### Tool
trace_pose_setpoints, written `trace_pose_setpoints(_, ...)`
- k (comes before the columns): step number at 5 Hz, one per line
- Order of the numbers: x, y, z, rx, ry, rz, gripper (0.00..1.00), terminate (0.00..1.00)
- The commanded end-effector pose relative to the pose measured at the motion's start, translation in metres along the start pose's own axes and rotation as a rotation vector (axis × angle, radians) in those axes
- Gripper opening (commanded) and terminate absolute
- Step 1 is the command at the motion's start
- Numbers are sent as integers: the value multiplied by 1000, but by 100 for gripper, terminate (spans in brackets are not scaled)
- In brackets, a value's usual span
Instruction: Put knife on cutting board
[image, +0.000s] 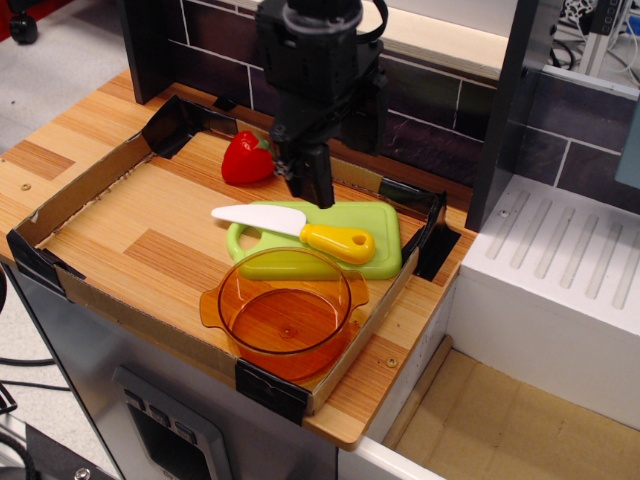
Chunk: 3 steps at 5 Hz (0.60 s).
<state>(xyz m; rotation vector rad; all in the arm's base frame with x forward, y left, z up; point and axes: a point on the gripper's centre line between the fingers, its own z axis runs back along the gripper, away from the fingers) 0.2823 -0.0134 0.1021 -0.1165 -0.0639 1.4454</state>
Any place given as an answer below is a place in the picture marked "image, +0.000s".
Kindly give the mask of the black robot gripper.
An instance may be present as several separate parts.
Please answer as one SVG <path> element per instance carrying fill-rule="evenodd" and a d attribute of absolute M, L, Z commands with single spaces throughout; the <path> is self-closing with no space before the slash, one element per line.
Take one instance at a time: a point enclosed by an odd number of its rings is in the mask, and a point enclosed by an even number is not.
<path fill-rule="evenodd" d="M 375 2 L 380 23 L 358 30 L 360 1 L 263 1 L 255 21 L 267 83 L 279 95 L 270 136 L 277 170 L 293 197 L 320 209 L 334 204 L 329 137 L 376 156 L 388 110 L 386 75 L 379 67 L 388 23 L 385 2 Z"/>

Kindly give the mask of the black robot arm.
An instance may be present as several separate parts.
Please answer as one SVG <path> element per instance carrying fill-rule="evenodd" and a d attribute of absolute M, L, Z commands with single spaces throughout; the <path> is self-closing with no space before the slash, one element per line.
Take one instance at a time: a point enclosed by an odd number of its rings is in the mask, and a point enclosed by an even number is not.
<path fill-rule="evenodd" d="M 255 20 L 267 83 L 278 95 L 270 130 L 276 171 L 292 196 L 321 209 L 334 203 L 330 139 L 369 155 L 381 149 L 388 90 L 379 64 L 388 9 L 379 26 L 358 27 L 360 1 L 263 1 Z"/>

